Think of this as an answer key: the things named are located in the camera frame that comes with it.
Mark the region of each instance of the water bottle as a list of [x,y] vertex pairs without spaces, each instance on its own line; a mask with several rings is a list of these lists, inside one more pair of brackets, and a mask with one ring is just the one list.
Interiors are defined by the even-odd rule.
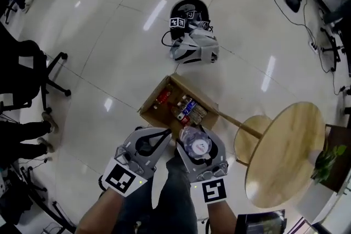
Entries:
[[182,97],[182,99],[184,104],[191,105],[191,109],[195,111],[198,115],[200,115],[202,118],[206,116],[207,111],[196,101],[194,101],[191,97],[185,95]]
[[193,127],[185,127],[179,133],[188,155],[194,159],[204,158],[210,152],[212,142],[208,135]]

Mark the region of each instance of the black chair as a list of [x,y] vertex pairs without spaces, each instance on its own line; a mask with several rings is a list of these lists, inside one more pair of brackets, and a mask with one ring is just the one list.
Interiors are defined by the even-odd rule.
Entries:
[[15,0],[0,0],[0,18],[2,15],[5,15],[5,23],[8,25],[9,24],[9,16],[11,11],[17,12],[17,9],[13,8],[13,5],[15,4]]
[[[0,113],[3,111],[23,109],[32,105],[41,89],[43,107],[48,113],[52,111],[46,104],[46,85],[49,84],[63,92],[66,96],[71,95],[70,90],[65,90],[49,79],[49,74],[59,59],[67,60],[68,55],[60,53],[49,66],[46,65],[47,56],[39,49],[39,46],[31,40],[18,42],[0,24],[0,94],[11,93],[13,105],[4,106],[0,103]],[[20,57],[33,57],[33,68],[19,63]]]

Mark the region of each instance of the bottle cap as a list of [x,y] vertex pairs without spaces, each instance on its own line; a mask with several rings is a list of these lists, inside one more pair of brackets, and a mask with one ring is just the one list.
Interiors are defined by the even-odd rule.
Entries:
[[204,155],[208,150],[208,143],[205,140],[197,139],[191,145],[192,150],[197,155]]

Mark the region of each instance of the potted plant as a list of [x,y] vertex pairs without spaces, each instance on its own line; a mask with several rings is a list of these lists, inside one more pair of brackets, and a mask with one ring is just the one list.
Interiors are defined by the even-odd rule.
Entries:
[[312,174],[312,179],[315,183],[320,183],[323,180],[327,180],[331,169],[335,163],[336,157],[343,155],[346,150],[346,145],[334,146],[332,150],[327,147],[321,151],[316,158],[315,168]]

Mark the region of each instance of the sneaker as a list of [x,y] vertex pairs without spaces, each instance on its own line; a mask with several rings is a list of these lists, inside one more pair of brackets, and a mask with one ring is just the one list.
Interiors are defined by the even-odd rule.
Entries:
[[52,116],[49,113],[44,111],[42,113],[42,118],[44,121],[47,121],[50,123],[50,125],[51,125],[50,132],[51,133],[57,134],[59,132],[59,126],[56,124],[56,122],[53,120]]
[[33,1],[34,0],[30,0],[30,1],[26,2],[25,7],[22,9],[23,13],[26,14],[28,12],[29,8],[31,8],[31,6],[32,6]]
[[38,138],[37,142],[38,142],[38,144],[45,145],[47,148],[47,152],[50,152],[50,153],[55,152],[53,145],[51,143],[49,143],[48,141],[44,140],[43,138]]

